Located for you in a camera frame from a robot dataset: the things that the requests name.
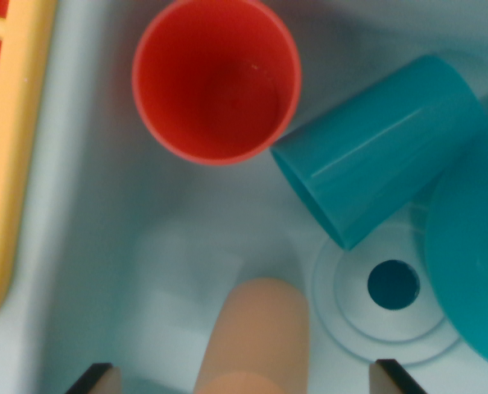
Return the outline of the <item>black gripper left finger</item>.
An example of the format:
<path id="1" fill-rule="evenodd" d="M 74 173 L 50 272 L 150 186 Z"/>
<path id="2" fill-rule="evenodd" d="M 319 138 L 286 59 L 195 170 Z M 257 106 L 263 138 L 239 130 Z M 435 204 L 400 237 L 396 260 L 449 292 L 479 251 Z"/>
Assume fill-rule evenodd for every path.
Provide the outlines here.
<path id="1" fill-rule="evenodd" d="M 66 394 L 121 393 L 121 371 L 111 363 L 95 363 L 71 385 Z"/>

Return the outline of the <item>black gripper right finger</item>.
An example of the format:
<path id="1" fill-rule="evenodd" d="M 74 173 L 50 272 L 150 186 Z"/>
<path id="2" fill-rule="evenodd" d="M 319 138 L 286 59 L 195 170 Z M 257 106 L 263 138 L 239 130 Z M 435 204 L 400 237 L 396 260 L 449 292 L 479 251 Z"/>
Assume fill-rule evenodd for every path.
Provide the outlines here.
<path id="1" fill-rule="evenodd" d="M 371 394 L 426 394 L 422 386 L 394 359 L 380 359 L 369 365 Z"/>

